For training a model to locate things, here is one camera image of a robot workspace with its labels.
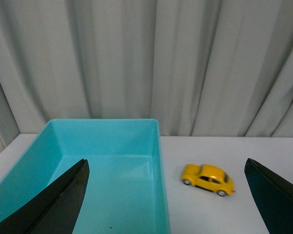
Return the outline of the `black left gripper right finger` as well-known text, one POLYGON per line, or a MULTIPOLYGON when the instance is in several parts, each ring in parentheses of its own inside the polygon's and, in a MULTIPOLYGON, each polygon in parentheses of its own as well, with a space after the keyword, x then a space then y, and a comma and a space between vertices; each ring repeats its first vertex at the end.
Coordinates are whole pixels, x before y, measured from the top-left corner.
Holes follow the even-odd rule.
POLYGON ((251 158, 244 173, 268 232, 293 234, 293 184, 251 158))

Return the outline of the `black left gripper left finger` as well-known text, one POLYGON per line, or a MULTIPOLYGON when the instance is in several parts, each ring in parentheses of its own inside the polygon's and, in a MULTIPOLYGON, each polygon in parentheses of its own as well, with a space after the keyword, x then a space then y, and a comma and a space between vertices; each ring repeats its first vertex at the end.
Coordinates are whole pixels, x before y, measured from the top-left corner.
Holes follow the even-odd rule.
POLYGON ((86 193, 90 168, 82 159, 0 222, 0 234, 71 234, 86 193))

